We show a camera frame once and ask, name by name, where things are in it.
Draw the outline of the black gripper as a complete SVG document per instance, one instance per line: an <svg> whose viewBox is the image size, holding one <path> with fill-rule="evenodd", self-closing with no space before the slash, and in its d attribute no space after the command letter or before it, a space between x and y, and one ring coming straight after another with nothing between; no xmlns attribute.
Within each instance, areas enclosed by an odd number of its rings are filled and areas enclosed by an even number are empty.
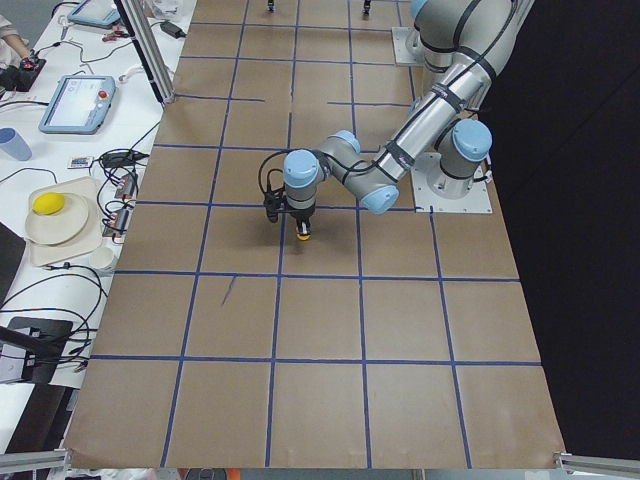
<svg viewBox="0 0 640 480"><path fill-rule="evenodd" d="M296 210L293 213L293 218L297 224L310 225L311 212L307 210Z"/></svg>

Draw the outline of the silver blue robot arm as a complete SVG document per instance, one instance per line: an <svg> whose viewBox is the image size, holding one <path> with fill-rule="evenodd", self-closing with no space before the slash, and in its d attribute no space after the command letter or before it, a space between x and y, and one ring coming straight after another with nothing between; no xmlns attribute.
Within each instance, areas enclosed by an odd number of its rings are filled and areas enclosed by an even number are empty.
<svg viewBox="0 0 640 480"><path fill-rule="evenodd" d="M401 48L422 58L427 78L406 121L372 161L362 158L358 140L346 130L314 149L289 152L282 187L264 194L269 220L290 215L298 235L308 237L317 187L330 177L361 206L382 214L395 204L398 182L429 149L440 156L426 173L430 189L448 199L464 197L493 138L481 121L460 115L481 106L531 7L529 1L510 0L412 2L413 26Z"/></svg>
<svg viewBox="0 0 640 480"><path fill-rule="evenodd" d="M489 128L479 120L456 120L436 143L440 154L436 191L444 198L466 196L474 182L478 165L486 159L493 143Z"/></svg>

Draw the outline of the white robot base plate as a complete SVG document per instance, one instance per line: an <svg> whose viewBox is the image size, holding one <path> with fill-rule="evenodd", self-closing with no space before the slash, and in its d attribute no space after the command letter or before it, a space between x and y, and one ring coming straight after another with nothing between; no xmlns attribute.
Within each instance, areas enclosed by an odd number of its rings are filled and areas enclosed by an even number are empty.
<svg viewBox="0 0 640 480"><path fill-rule="evenodd" d="M441 170L441 155L424 152L411 171L415 209L425 213L491 214L488 184L482 180L482 168L474 175L457 180Z"/></svg>

